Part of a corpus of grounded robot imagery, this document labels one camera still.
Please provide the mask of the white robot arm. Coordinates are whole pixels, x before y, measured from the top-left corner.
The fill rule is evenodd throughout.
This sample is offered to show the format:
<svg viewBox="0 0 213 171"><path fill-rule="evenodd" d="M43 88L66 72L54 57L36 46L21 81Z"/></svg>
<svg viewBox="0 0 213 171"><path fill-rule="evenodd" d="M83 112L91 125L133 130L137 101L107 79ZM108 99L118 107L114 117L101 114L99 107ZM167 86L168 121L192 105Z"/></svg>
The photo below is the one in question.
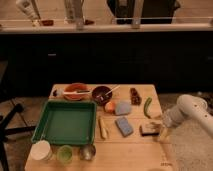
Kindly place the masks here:
<svg viewBox="0 0 213 171"><path fill-rule="evenodd" d="M208 104L201 98L189 94L180 95L176 104L167 109L161 116L158 142L165 142L172 131L187 118L196 120L200 126L213 138L213 116L207 111Z"/></svg>

